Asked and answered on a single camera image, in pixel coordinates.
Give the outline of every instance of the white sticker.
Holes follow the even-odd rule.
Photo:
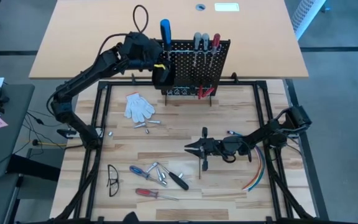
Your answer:
[[[238,12],[240,7],[238,3],[215,3],[215,11],[217,12]]]

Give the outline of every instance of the screwdriver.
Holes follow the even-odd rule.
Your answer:
[[[203,34],[203,45],[204,45],[204,63],[206,63],[206,54],[208,53],[208,43],[209,43],[209,35]]]
[[[161,163],[158,163],[167,173],[168,175],[172,178],[173,181],[175,181],[175,183],[177,183],[181,188],[183,188],[184,190],[188,190],[189,189],[189,185],[186,184],[186,182],[184,182],[181,178],[179,178],[176,174],[174,174],[173,172],[170,172],[167,168],[165,168]]]
[[[136,192],[138,195],[141,195],[141,196],[155,197],[155,198],[157,198],[157,197],[162,197],[162,198],[166,198],[166,199],[169,199],[169,200],[179,201],[179,199],[177,199],[177,198],[160,195],[160,194],[158,194],[158,192],[153,192],[153,191],[151,191],[151,190],[149,190],[149,189],[136,189],[135,192]]]
[[[154,181],[154,182],[156,182],[156,183],[161,184],[161,185],[164,186],[164,187],[167,186],[167,183],[166,183],[166,182],[159,182],[158,180],[156,180],[156,179],[154,179],[153,177],[151,177],[150,174],[144,172],[144,171],[143,171],[141,168],[139,168],[139,167],[130,166],[130,167],[129,167],[129,170],[130,170],[131,172],[133,172],[134,174],[136,174],[136,175],[139,175],[139,176],[141,176],[141,177],[146,178],[146,180],[152,180],[152,181]]]
[[[210,68],[212,67],[212,61],[214,60],[214,55],[218,51],[219,41],[221,41],[221,35],[215,34],[214,39],[212,40],[212,50],[211,50],[212,58],[211,58],[211,63],[209,65]]]
[[[198,46],[200,45],[201,40],[201,33],[197,32],[194,34],[194,64],[193,66],[196,66],[196,59],[197,59],[197,53],[198,53]]]
[[[162,41],[164,43],[164,50],[167,51],[168,60],[170,60],[169,51],[172,49],[171,44],[171,25],[168,19],[163,19],[160,22],[160,30]]]

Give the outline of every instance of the orange wire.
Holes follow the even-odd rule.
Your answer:
[[[258,176],[260,175],[260,170],[262,169],[262,156],[261,155],[259,155],[259,153],[258,153],[258,151],[257,150],[255,150],[256,151],[256,153],[258,154],[258,158],[259,158],[259,168],[258,168],[258,172],[256,173],[256,175],[255,175],[255,177],[250,181],[250,182],[248,182],[248,184],[247,185],[245,185],[242,189],[244,190],[245,188],[247,188],[248,186],[250,186],[250,184],[251,183],[253,183],[257,178],[258,178]]]

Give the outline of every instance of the wooden table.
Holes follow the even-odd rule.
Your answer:
[[[238,1],[239,11],[216,11],[218,0],[202,2],[197,11],[194,0],[59,0],[39,48],[30,78],[72,78],[94,61],[102,41],[111,34],[136,31],[132,11],[137,4],[149,12],[145,34],[160,39],[160,21],[169,19],[172,39],[193,39],[195,32],[217,32],[231,40],[223,78],[233,72],[245,78],[307,77],[298,42],[284,0]],[[142,27],[145,14],[136,14]],[[117,37],[105,49],[123,42]],[[131,71],[113,78],[131,78]],[[151,77],[147,71],[133,71],[136,77]]]
[[[273,115],[288,107],[281,80],[268,80],[268,90]],[[156,110],[154,120],[162,124],[150,124],[150,134],[144,128],[134,129],[131,119],[124,117],[126,95],[138,91]],[[76,114],[90,123],[96,96],[96,84],[79,95]],[[272,196],[267,171],[260,184],[251,192],[241,190],[255,175],[258,162],[248,162],[247,157],[237,157],[227,164],[218,157],[209,157],[209,170],[198,179],[198,158],[185,152],[184,145],[195,142],[201,136],[201,128],[208,128],[209,137],[222,139],[226,130],[251,133],[259,128],[251,86],[220,86],[209,100],[197,100],[190,96],[164,96],[152,86],[114,86],[104,133],[112,131],[113,137],[104,137],[98,184],[94,200],[92,219],[104,216],[105,220],[121,221],[126,214],[135,211],[140,220],[265,220],[274,217]],[[70,140],[69,145],[80,140]],[[84,149],[70,149],[65,153],[60,179],[50,216],[56,217],[74,196],[80,179]],[[286,147],[282,150],[283,164],[290,191],[311,215],[314,214],[310,189],[299,153]],[[189,191],[180,189],[168,177],[164,188],[129,171],[130,165],[147,169],[158,161],[175,173],[184,173]],[[119,171],[119,193],[108,197],[107,164]],[[146,198],[135,194],[138,187],[160,189],[161,194],[179,198],[179,202]],[[278,190],[282,213],[285,213],[282,193]],[[83,200],[83,217],[87,196]]]

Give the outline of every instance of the red pliers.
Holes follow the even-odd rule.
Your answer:
[[[200,85],[200,88],[198,89],[198,99],[205,98],[209,96],[213,91],[215,90],[214,87],[209,88],[205,93],[203,93],[203,85]]]

